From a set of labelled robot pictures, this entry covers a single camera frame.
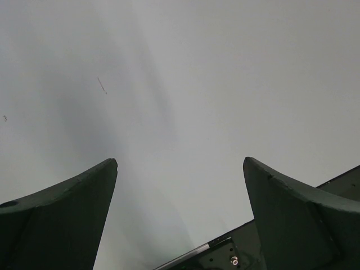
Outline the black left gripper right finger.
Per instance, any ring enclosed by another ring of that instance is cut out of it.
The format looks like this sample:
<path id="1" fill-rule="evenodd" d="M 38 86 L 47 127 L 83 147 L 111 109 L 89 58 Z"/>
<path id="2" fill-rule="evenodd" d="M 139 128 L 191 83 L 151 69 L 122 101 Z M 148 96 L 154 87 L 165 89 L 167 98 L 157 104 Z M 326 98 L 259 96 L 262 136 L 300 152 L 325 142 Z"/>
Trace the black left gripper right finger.
<path id="1" fill-rule="evenodd" d="M 262 269 L 359 269 L 359 201 L 288 177 L 253 157 L 243 171 Z"/>

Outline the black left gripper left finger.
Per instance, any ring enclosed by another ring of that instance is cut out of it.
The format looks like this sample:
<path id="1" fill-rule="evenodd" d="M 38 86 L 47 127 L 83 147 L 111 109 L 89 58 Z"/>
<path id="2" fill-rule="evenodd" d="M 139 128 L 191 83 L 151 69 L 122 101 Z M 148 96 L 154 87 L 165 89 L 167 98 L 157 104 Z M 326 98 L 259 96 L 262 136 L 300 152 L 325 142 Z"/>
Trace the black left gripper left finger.
<path id="1" fill-rule="evenodd" d="M 1 269 L 93 269 L 118 164 L 1 204 Z"/>

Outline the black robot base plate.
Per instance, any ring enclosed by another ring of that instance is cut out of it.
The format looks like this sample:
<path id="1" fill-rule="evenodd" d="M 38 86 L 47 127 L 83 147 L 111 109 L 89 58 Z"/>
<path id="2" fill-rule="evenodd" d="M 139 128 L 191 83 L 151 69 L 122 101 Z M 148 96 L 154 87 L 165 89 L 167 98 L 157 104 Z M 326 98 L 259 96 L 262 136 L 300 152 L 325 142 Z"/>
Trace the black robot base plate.
<path id="1" fill-rule="evenodd" d="M 319 185 L 328 193 L 359 201 L 359 166 Z M 255 220 L 155 268 L 262 269 L 261 248 Z"/>

